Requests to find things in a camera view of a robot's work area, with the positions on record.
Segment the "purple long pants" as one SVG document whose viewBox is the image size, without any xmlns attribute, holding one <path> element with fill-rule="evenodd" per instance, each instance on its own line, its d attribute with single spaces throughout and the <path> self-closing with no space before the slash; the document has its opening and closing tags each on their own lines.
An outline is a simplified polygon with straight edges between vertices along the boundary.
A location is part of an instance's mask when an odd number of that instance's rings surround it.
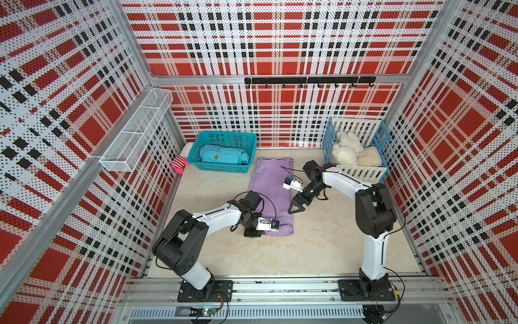
<svg viewBox="0 0 518 324">
<path fill-rule="evenodd" d="M 291 193 L 283 187 L 293 167 L 294 161 L 290 157 L 260 157 L 257 160 L 250 190 L 264 199 L 262 217 L 279 221 L 279 230 L 266 232 L 266 235 L 282 237 L 294 234 L 294 216 L 288 213 Z"/>
</svg>

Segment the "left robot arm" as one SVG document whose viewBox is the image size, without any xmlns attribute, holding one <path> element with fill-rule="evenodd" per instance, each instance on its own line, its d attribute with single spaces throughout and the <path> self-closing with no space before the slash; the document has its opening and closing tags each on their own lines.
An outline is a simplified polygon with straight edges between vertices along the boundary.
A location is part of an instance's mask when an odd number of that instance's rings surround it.
<svg viewBox="0 0 518 324">
<path fill-rule="evenodd" d="M 213 274 L 198 261 L 206 238 L 235 225 L 256 229 L 261 216 L 256 209 L 262 201 L 258 193 L 250 191 L 244 198 L 210 211 L 179 210 L 156 239 L 152 253 L 193 288 L 204 290 L 213 280 Z"/>
</svg>

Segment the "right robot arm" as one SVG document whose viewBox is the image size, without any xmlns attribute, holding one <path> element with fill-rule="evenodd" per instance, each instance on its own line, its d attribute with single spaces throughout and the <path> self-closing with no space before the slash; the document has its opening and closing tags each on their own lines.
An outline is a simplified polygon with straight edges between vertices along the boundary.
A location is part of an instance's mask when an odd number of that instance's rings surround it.
<svg viewBox="0 0 518 324">
<path fill-rule="evenodd" d="M 312 201 L 328 188 L 337 189 L 355 201 L 355 220 L 364 235 L 364 258 L 359 270 L 359 285 L 367 296 L 390 286 L 386 268 L 388 240 L 397 216 L 387 187 L 371 184 L 347 175 L 333 163 L 318 164 L 311 160 L 303 168 L 310 180 L 304 186 L 294 175 L 283 182 L 287 190 L 298 193 L 292 198 L 289 213 L 306 210 Z"/>
</svg>

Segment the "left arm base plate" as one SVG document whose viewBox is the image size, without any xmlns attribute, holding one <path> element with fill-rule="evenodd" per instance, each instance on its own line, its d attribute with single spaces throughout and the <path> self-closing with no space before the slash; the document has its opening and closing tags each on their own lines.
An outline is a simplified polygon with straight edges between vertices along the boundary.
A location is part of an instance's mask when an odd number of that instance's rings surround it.
<svg viewBox="0 0 518 324">
<path fill-rule="evenodd" d="M 190 283 L 181 283 L 177 301 L 180 303 L 188 302 L 230 302 L 233 294 L 232 280 L 214 280 L 202 289 L 198 290 Z"/>
</svg>

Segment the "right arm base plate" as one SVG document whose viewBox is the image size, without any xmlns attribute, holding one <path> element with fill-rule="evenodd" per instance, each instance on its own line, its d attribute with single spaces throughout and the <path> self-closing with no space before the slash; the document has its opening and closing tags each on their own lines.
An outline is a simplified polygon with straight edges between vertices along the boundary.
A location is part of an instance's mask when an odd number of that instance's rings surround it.
<svg viewBox="0 0 518 324">
<path fill-rule="evenodd" d="M 392 302 L 397 299 L 390 281 L 385 279 L 374 282 L 360 279 L 341 279 L 338 281 L 338 287 L 341 300 L 344 302 Z"/>
</svg>

